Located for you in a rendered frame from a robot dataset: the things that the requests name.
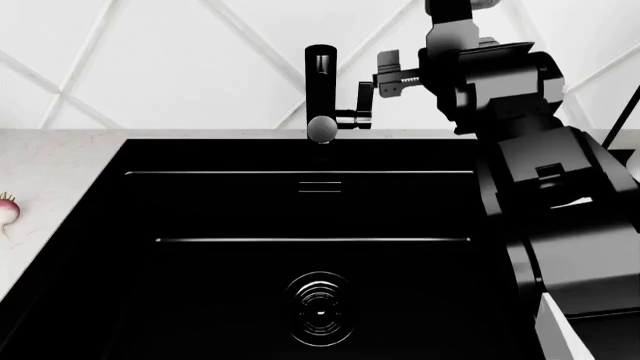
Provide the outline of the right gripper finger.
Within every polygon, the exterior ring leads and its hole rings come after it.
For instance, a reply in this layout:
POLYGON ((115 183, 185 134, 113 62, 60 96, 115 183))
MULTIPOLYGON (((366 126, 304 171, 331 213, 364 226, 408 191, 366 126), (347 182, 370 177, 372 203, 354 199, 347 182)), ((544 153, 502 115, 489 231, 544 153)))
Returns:
POLYGON ((387 50, 377 55, 377 74, 418 75, 419 70, 401 68, 399 50, 387 50))
POLYGON ((374 88, 382 98, 395 98, 402 95, 407 87, 422 86, 415 74, 376 74, 373 76, 374 88))

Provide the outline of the round black sink drain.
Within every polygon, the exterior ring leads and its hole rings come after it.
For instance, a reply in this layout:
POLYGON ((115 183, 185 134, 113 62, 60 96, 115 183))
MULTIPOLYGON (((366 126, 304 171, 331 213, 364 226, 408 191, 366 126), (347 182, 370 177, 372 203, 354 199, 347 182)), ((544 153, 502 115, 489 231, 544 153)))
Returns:
POLYGON ((347 279, 332 272, 309 272, 283 293, 281 314, 289 335, 309 347, 331 347, 352 335, 357 296, 347 279))

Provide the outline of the black kitchen sink basin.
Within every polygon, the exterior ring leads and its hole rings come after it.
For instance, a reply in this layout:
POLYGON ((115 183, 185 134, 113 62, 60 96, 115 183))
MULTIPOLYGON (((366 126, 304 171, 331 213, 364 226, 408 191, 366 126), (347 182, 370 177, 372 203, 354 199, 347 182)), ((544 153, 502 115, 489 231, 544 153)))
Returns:
POLYGON ((544 360, 473 140, 127 140, 0 302, 0 360, 544 360), (352 335, 286 287, 332 272, 352 335))

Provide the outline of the pink white radish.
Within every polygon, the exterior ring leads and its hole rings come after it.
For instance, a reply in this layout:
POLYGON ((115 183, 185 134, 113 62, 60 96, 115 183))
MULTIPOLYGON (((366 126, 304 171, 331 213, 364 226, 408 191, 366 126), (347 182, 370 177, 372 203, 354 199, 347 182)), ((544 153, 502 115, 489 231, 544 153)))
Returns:
POLYGON ((0 193, 0 233, 9 239, 6 227, 13 224, 20 216, 20 207, 16 198, 6 191, 0 193))

